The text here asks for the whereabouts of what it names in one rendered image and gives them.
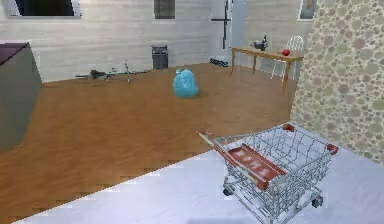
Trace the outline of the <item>grey kitchen counter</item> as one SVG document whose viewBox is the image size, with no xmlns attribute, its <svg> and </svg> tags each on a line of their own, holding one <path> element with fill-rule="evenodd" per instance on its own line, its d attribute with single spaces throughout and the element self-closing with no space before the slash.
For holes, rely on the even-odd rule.
<svg viewBox="0 0 384 224">
<path fill-rule="evenodd" d="M 41 84 L 30 44 L 0 43 L 0 152 L 22 142 Z"/>
</svg>

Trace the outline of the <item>blue plastic garbage bag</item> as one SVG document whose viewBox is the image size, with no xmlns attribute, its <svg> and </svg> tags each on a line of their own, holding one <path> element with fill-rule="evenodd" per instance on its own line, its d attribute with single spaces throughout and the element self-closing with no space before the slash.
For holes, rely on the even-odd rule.
<svg viewBox="0 0 384 224">
<path fill-rule="evenodd" d="M 180 98 L 191 98 L 198 94 L 199 87 L 191 70 L 176 70 L 176 76 L 173 80 L 173 92 Z"/>
</svg>

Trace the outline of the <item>dark grey trash bin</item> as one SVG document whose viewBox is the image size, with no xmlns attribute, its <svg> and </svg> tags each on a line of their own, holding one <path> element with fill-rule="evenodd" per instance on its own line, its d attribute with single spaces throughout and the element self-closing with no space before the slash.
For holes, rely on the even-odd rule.
<svg viewBox="0 0 384 224">
<path fill-rule="evenodd" d="M 168 49 L 166 45 L 152 45 L 152 60 L 154 69 L 168 67 Z"/>
</svg>

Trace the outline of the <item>wooden dining table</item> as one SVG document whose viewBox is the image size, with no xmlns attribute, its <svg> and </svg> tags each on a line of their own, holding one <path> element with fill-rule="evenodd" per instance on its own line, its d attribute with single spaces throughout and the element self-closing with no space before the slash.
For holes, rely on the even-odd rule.
<svg viewBox="0 0 384 224">
<path fill-rule="evenodd" d="M 251 47 L 251 46 L 232 47 L 231 48 L 231 72 L 230 72 L 229 77 L 232 77 L 232 74 L 234 72 L 235 58 L 236 58 L 237 53 L 242 53 L 245 55 L 252 56 L 253 57 L 253 66 L 256 66 L 257 57 L 264 57 L 264 58 L 268 58 L 268 59 L 284 61 L 285 62 L 285 69 L 284 69 L 284 74 L 283 74 L 283 78 L 282 78 L 281 95 L 285 94 L 291 64 L 304 59 L 304 55 L 301 53 L 291 53 L 288 56 L 284 56 L 281 52 L 277 52 L 275 50 L 261 51 L 261 50 L 255 49 L 254 47 Z"/>
</svg>

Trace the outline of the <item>white fridge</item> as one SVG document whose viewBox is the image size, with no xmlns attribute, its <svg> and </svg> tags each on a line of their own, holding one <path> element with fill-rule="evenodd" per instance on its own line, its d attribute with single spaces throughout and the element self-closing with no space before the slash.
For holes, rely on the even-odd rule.
<svg viewBox="0 0 384 224">
<path fill-rule="evenodd" d="M 227 48 L 222 49 L 223 23 L 212 22 L 210 24 L 210 50 L 209 58 L 228 62 L 231 64 L 231 48 L 244 45 L 245 20 L 247 16 L 247 0 L 230 0 L 231 21 L 227 26 Z"/>
</svg>

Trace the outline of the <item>grey kettle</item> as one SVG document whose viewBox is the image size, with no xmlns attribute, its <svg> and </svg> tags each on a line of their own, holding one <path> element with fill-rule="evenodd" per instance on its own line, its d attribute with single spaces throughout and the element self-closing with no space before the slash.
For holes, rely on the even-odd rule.
<svg viewBox="0 0 384 224">
<path fill-rule="evenodd" d="M 252 46 L 255 49 L 259 49 L 261 51 L 265 51 L 266 48 L 268 47 L 268 41 L 267 41 L 267 36 L 264 36 L 261 41 L 254 41 Z"/>
</svg>

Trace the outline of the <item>small dark window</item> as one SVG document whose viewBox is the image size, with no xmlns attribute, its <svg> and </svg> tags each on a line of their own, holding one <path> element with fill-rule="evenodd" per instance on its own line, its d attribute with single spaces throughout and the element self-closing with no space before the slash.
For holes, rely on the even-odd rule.
<svg viewBox="0 0 384 224">
<path fill-rule="evenodd" d="M 154 15 L 156 19 L 174 19 L 175 0 L 154 0 Z"/>
</svg>

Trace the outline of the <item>white slatted chair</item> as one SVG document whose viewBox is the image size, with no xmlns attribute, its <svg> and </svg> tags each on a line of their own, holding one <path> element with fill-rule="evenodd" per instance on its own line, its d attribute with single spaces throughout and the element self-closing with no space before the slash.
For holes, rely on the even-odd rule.
<svg viewBox="0 0 384 224">
<path fill-rule="evenodd" d="M 304 49 L 304 40 L 301 36 L 292 36 L 288 40 L 285 48 L 287 50 L 290 50 L 290 51 L 302 51 Z M 274 66 L 273 66 L 273 70 L 272 70 L 272 76 L 275 75 L 276 66 L 280 63 L 282 63 L 281 60 L 276 60 L 274 62 Z"/>
</svg>

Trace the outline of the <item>framed wall picture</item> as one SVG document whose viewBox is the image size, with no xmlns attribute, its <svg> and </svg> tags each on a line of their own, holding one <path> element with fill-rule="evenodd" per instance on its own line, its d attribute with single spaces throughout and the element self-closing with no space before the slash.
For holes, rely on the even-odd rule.
<svg viewBox="0 0 384 224">
<path fill-rule="evenodd" d="M 312 20 L 316 11 L 317 0 L 300 0 L 299 20 Z"/>
</svg>

